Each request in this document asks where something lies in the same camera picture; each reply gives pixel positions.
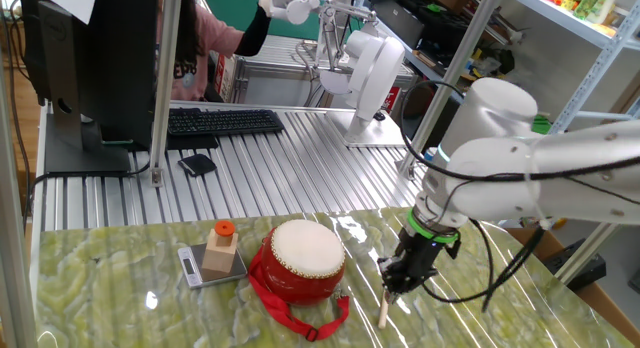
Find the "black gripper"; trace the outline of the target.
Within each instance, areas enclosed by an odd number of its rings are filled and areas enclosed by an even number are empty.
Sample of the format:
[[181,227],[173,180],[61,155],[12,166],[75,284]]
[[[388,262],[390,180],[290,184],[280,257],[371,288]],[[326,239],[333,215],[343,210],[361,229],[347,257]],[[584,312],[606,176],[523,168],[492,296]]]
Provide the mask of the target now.
[[426,238],[419,233],[410,235],[402,228],[394,257],[377,259],[382,285],[392,294],[393,304],[402,295],[413,291],[438,274],[434,262],[442,249],[445,249],[451,258],[457,257],[461,246],[460,235],[453,235],[451,242],[442,242],[442,239],[443,236]]

